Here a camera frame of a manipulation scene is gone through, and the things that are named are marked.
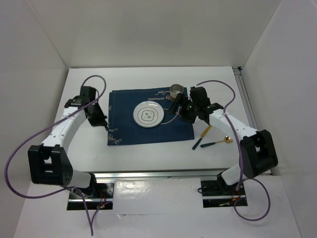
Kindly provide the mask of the white and brown cup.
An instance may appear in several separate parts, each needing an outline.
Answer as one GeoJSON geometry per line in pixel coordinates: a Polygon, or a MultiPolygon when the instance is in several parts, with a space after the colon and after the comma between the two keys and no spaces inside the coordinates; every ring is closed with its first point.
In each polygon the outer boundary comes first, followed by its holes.
{"type": "Polygon", "coordinates": [[[169,88],[170,100],[175,101],[178,94],[182,94],[184,91],[184,87],[180,84],[173,84],[169,88]]]}

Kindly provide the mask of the blue fish placemat cloth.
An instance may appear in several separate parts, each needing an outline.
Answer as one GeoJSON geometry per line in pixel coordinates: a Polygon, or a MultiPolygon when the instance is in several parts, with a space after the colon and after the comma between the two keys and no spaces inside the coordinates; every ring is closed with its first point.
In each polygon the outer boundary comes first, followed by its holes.
{"type": "Polygon", "coordinates": [[[192,124],[169,114],[168,87],[113,90],[109,94],[109,146],[193,140],[192,124]]]}

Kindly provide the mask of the white plate green rim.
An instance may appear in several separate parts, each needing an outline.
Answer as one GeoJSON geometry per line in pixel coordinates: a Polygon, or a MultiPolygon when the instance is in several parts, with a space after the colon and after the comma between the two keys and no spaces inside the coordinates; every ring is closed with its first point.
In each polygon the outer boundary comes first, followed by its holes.
{"type": "Polygon", "coordinates": [[[163,107],[154,101],[139,103],[133,111],[134,122],[143,128],[158,126],[164,119],[163,107]]]}

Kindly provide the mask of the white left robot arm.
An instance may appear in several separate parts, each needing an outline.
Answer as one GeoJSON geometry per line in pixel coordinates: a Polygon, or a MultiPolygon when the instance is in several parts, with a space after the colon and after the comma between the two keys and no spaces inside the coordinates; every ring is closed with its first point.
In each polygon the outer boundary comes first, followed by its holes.
{"type": "Polygon", "coordinates": [[[97,194],[95,175],[74,170],[67,155],[72,139],[85,121],[92,127],[108,129],[107,117],[96,101],[96,95],[95,88],[82,86],[80,94],[66,102],[61,122],[53,127],[40,145],[29,148],[28,160],[33,183],[76,187],[87,198],[97,194]]]}

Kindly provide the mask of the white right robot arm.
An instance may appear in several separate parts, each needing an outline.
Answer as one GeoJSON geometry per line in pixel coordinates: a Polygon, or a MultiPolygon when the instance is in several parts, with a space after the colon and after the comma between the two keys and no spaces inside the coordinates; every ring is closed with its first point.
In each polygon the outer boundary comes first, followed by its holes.
{"type": "Polygon", "coordinates": [[[178,112],[182,121],[194,123],[200,119],[212,125],[237,142],[238,164],[219,173],[216,189],[228,194],[233,186],[239,186],[245,179],[253,179],[278,164],[274,143],[267,130],[259,131],[249,127],[226,112],[219,103],[211,103],[204,87],[191,87],[190,95],[179,90],[170,92],[174,100],[169,113],[178,112]]]}

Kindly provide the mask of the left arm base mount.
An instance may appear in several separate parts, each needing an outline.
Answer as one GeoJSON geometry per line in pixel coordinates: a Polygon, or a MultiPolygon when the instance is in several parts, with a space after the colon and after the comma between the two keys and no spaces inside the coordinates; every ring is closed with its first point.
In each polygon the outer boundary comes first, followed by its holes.
{"type": "MultiPolygon", "coordinates": [[[[95,190],[79,189],[86,201],[88,210],[112,210],[113,209],[113,193],[114,193],[114,182],[97,182],[95,190]]],[[[67,208],[68,211],[79,211],[85,210],[84,202],[79,192],[71,190],[69,192],[67,208]]]]}

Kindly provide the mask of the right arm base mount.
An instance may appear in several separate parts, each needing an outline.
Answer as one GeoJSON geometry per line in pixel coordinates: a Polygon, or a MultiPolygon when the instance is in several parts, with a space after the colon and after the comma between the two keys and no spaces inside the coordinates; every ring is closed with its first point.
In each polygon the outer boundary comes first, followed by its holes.
{"type": "Polygon", "coordinates": [[[197,192],[202,195],[204,208],[233,207],[236,201],[237,206],[248,205],[243,185],[236,191],[235,186],[220,188],[215,180],[202,180],[197,192]]]}

